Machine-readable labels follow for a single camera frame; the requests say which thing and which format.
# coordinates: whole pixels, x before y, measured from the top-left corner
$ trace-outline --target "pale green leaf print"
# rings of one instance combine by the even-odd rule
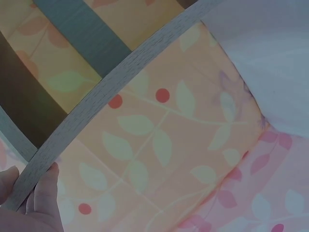
[[[107,152],[118,160],[130,160],[133,151],[129,142],[118,136],[103,132],[103,145]]]
[[[231,134],[230,125],[221,126],[215,133],[208,150],[217,150],[221,148],[228,140]]]
[[[75,216],[75,206],[72,200],[65,199],[63,201],[60,201],[59,212],[63,225],[67,225],[72,222]]]
[[[189,28],[184,34],[179,38],[180,40],[180,49],[185,52],[189,47],[194,45],[200,37],[200,29],[198,25],[194,25]]]
[[[149,75],[146,70],[140,71],[130,82],[129,87],[138,95],[145,95],[149,86]]]
[[[172,156],[172,141],[163,130],[157,130],[153,138],[153,149],[163,167],[167,166]]]
[[[116,201],[109,193],[104,193],[98,202],[98,220],[106,221],[110,219],[115,212]]]
[[[184,81],[179,82],[177,85],[176,104],[184,115],[193,115],[196,104],[195,98]]]
[[[226,149],[223,151],[223,155],[231,167],[235,167],[241,159],[240,153],[236,149]]]
[[[48,86],[59,92],[73,92],[77,90],[84,82],[89,82],[78,72],[66,71],[47,80]]]
[[[217,45],[217,41],[209,31],[208,31],[208,38],[210,47],[215,47]]]
[[[86,163],[80,163],[79,172],[88,187],[96,190],[106,190],[107,180],[100,170],[92,168]]]
[[[63,195],[66,193],[66,188],[62,182],[62,180],[58,179],[57,182],[58,195]]]
[[[146,166],[136,160],[130,164],[129,179],[136,192],[142,193],[148,185],[148,171]]]
[[[119,116],[118,123],[123,130],[134,135],[148,134],[154,129],[154,124],[144,115]]]
[[[231,95],[227,92],[222,92],[220,95],[220,103],[226,120],[228,122],[234,121],[236,116],[236,106]]]
[[[213,183],[217,178],[214,169],[206,165],[197,166],[190,173],[203,184]]]

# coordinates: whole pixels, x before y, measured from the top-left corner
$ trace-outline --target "white fabric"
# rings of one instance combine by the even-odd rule
[[[309,137],[309,0],[226,0],[202,21],[270,124]]]

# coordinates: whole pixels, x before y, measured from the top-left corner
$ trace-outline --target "mattress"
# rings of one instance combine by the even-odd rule
[[[269,128],[177,232],[308,232],[308,139]]]
[[[65,231],[170,230],[217,188],[266,127],[233,64],[206,27],[195,24],[60,156]],[[3,169],[23,166],[5,151]]]

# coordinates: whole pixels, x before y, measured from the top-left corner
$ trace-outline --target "gray slat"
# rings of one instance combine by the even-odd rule
[[[20,131],[10,117],[0,106],[0,131],[15,150],[22,156],[25,161],[29,162],[37,148],[32,142]]]

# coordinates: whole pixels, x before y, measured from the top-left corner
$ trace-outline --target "leaf pattern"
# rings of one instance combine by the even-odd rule
[[[100,6],[106,6],[109,4],[113,4],[115,2],[117,2],[118,0],[94,0],[92,2],[92,8],[97,8]]]
[[[230,173],[226,177],[240,182],[242,180],[241,170],[236,167],[232,171],[230,171]]]
[[[290,135],[281,133],[279,135],[279,145],[287,149],[288,151],[291,149],[293,144],[293,140]]]
[[[206,165],[197,166],[190,173],[203,184],[213,183],[217,178],[214,169]]]
[[[289,189],[285,195],[285,208],[290,214],[301,214],[305,208],[304,197],[294,190]]]
[[[88,187],[95,190],[106,190],[107,180],[100,170],[89,167],[86,163],[80,163],[79,172]]]
[[[139,72],[128,84],[138,95],[145,95],[149,87],[149,75],[145,69]]]
[[[214,135],[208,150],[214,151],[221,148],[228,140],[231,134],[231,127],[229,125],[221,126]]]
[[[119,116],[120,127],[133,135],[145,135],[154,129],[154,124],[144,115]]]
[[[253,175],[257,173],[259,170],[261,170],[262,168],[264,168],[266,164],[269,162],[269,159],[270,159],[269,154],[265,154],[265,155],[262,155],[256,158],[255,161],[251,165],[250,174]]]
[[[259,220],[268,220],[270,218],[270,204],[261,194],[257,194],[252,201],[252,212]]]
[[[67,93],[77,90],[83,82],[88,80],[78,72],[65,71],[47,80],[48,86],[56,91]]]
[[[184,115],[193,115],[196,104],[195,98],[184,81],[179,82],[177,85],[176,104]]]
[[[39,33],[48,24],[48,19],[42,16],[37,16],[22,24],[17,31],[22,35],[30,36]]]
[[[236,106],[232,96],[227,92],[222,92],[220,95],[220,103],[226,120],[228,122],[233,122],[236,116]]]
[[[223,155],[231,167],[235,167],[241,159],[240,153],[236,149],[226,149],[223,151]]]
[[[51,23],[47,27],[49,41],[58,48],[69,47],[67,39],[52,25]]]
[[[198,25],[191,27],[179,38],[180,40],[180,49],[185,52],[189,47],[194,45],[200,37],[200,29]]]
[[[261,137],[259,138],[260,141],[266,142],[266,143],[273,143],[276,141],[278,137],[278,134],[272,131],[265,131]]]
[[[106,221],[112,217],[116,210],[116,201],[109,193],[104,193],[98,202],[98,220]]]
[[[249,222],[247,219],[244,217],[238,217],[225,226],[219,228],[218,232],[243,232],[248,224]]]
[[[133,151],[129,142],[123,138],[103,132],[103,145],[107,152],[118,160],[130,160]]]
[[[136,160],[129,167],[129,179],[136,192],[142,193],[148,185],[148,171],[146,166]]]
[[[163,167],[167,166],[172,156],[172,142],[163,130],[157,130],[153,138],[153,149]]]
[[[271,232],[283,232],[283,230],[284,230],[284,225],[277,224],[271,229]]]
[[[60,201],[58,205],[62,224],[67,225],[72,222],[75,216],[74,203],[72,200],[65,199]]]
[[[66,188],[62,182],[62,180],[58,179],[57,182],[58,195],[64,195],[66,193]]]
[[[219,203],[227,209],[234,208],[237,206],[237,202],[233,194],[228,190],[220,190],[218,192]]]

